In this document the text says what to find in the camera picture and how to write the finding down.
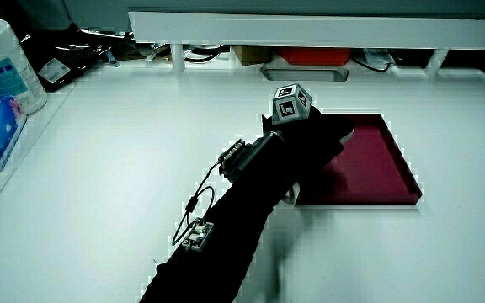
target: white tabletop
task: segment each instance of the white tabletop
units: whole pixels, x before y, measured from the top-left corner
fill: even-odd
[[[207,168],[238,137],[255,140],[289,84],[218,62],[181,74],[122,62],[68,89],[0,193],[0,302],[141,298]],[[279,205],[237,303],[485,301],[485,75],[350,71],[300,84],[318,108],[383,113],[424,198]]]

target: red object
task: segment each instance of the red object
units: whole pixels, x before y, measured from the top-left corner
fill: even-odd
[[[278,47],[276,52],[290,64],[309,66],[344,66],[351,54],[336,47]]]
[[[416,204],[422,196],[380,114],[341,114],[354,126],[344,151],[301,184],[300,205]]]

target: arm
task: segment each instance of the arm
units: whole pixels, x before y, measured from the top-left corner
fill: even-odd
[[[253,158],[250,168],[206,213],[204,221],[215,227],[205,248],[196,252],[179,245],[166,263],[158,265],[141,303],[235,299],[273,207],[295,182],[316,172],[343,150],[336,138],[308,135],[312,127],[323,126],[316,111],[296,128],[280,127],[273,130],[276,135],[265,134],[280,136],[281,140]],[[311,157],[294,162],[302,152]]]

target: maroon tray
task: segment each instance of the maroon tray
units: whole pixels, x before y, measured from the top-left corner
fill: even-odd
[[[380,114],[341,114],[354,126],[344,151],[301,184],[299,205],[413,205],[422,196]]]

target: shelf leg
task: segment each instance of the shelf leg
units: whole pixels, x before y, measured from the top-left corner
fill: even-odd
[[[448,51],[450,49],[444,48],[444,49],[437,49],[434,51],[434,54],[429,58],[428,65],[424,69],[424,72],[426,75],[429,76],[435,76],[437,75],[437,72],[441,68],[441,65],[443,64],[443,61],[446,58],[446,55],[448,54]]]
[[[172,50],[173,69],[176,72],[184,71],[183,45],[170,44],[169,47]]]

